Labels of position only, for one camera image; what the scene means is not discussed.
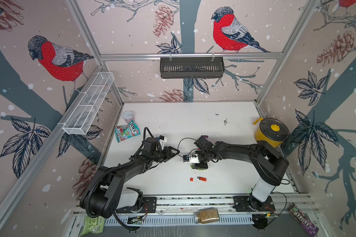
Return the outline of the red usb drive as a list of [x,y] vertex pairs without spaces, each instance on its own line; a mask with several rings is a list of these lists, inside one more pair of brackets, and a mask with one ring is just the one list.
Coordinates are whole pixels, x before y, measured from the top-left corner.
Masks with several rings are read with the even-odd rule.
[[198,180],[200,180],[200,181],[203,181],[203,182],[206,182],[206,181],[207,181],[207,179],[206,179],[206,178],[201,177],[201,176],[198,176],[198,177],[197,177],[197,179],[198,179]]

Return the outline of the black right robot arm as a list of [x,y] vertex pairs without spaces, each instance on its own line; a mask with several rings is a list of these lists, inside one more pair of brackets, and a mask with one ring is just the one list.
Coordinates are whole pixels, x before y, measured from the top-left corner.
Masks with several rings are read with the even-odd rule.
[[261,211],[275,187],[281,185],[289,166],[289,161],[281,156],[267,141],[259,141],[251,145],[235,145],[218,141],[212,144],[204,136],[194,144],[200,164],[212,160],[236,160],[251,163],[260,178],[248,197],[248,207],[253,211]]

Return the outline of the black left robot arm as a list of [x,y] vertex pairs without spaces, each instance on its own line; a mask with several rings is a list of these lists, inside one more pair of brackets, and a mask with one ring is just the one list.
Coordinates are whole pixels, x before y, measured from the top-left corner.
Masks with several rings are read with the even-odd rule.
[[136,188],[123,191],[123,187],[131,178],[152,169],[154,162],[165,163],[180,153],[171,146],[162,147],[161,140],[161,137],[146,138],[129,162],[97,169],[80,200],[80,207],[89,217],[107,219],[117,210],[137,213],[143,209],[142,191]]

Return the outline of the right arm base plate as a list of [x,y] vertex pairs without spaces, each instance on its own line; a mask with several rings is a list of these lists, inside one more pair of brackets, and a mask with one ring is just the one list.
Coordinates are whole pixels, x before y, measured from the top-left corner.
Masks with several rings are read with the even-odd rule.
[[271,196],[261,202],[254,198],[252,195],[241,195],[234,196],[234,208],[236,212],[275,212],[276,208],[274,206]]

